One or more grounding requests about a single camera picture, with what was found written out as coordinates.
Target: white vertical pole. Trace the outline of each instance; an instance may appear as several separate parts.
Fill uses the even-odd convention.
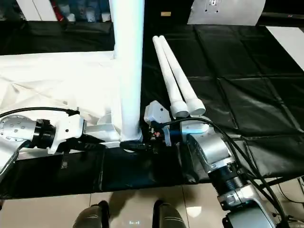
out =
[[[26,20],[42,20],[32,0],[17,0]]]
[[[53,7],[49,0],[33,0],[33,3],[43,21],[57,21]]]
[[[156,50],[157,58],[161,66],[163,80],[165,81],[167,92],[171,103],[171,113],[173,118],[187,117],[189,115],[186,103],[181,97],[179,88],[177,87],[173,73],[169,66],[166,55],[162,49],[162,44],[157,36],[153,37],[153,43]]]
[[[189,112],[191,116],[194,115],[203,115],[206,111],[206,108],[202,101],[196,96],[192,86],[190,85],[184,71],[182,70],[180,64],[178,63],[174,53],[172,52],[169,44],[167,43],[164,36],[159,37],[163,51],[167,57],[169,65],[172,69],[172,72],[175,76],[177,83],[179,84],[181,93],[185,98]]]
[[[112,0],[117,72],[120,79],[121,141],[141,140],[139,129],[144,0]]]

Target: black mat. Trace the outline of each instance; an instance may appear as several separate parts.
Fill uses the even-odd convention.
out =
[[[111,50],[109,24],[0,24],[0,53]],[[265,177],[304,175],[304,73],[264,27],[146,26],[141,115],[153,100],[170,107],[152,43],[164,35],[206,116],[233,135]],[[17,161],[0,184],[4,198],[42,197],[208,182],[199,160],[184,146],[159,154],[109,149],[57,158]]]

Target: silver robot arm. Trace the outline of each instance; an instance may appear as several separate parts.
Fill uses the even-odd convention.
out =
[[[170,130],[169,125],[164,127],[161,125],[161,123],[171,121],[169,112],[158,102],[153,101],[146,107],[144,119],[150,125],[153,137],[158,137],[158,140],[163,140],[167,146],[171,146],[170,135],[173,131],[173,134],[176,134],[176,129]],[[230,210],[230,213],[223,218],[224,227],[276,227],[272,213],[264,205],[256,188],[238,170],[235,158],[212,126],[201,121],[182,121],[180,136],[183,143],[188,145],[189,150],[199,158],[218,193],[218,201],[222,209]]]
[[[17,160],[23,147],[48,148],[49,154],[58,151],[61,143],[83,134],[84,119],[78,115],[56,123],[49,120],[33,121],[22,115],[9,115],[0,120],[0,182]]]

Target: white cylinder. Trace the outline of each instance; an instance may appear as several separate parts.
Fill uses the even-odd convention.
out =
[[[157,58],[161,66],[161,72],[165,81],[169,99],[171,102],[171,113],[173,118],[176,117],[187,117],[189,111],[186,103],[181,97],[181,93],[174,79],[173,73],[170,69],[166,55],[162,49],[162,44],[157,36],[153,37],[153,43],[156,50]]]
[[[117,73],[120,81],[121,141],[140,140],[139,129],[144,0],[112,0]]]
[[[162,48],[175,76],[175,79],[180,87],[181,93],[185,98],[188,106],[188,110],[191,116],[203,115],[206,108],[202,101],[196,96],[192,86],[190,85],[184,71],[182,70],[180,64],[178,63],[174,53],[172,52],[169,44],[167,43],[164,36],[159,37]]]

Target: white fabric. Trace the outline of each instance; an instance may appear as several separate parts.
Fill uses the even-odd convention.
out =
[[[121,129],[119,80],[113,52],[45,53],[0,56],[0,111],[52,106],[77,109],[90,123],[111,113]],[[64,113],[31,111],[23,115],[50,119]]]

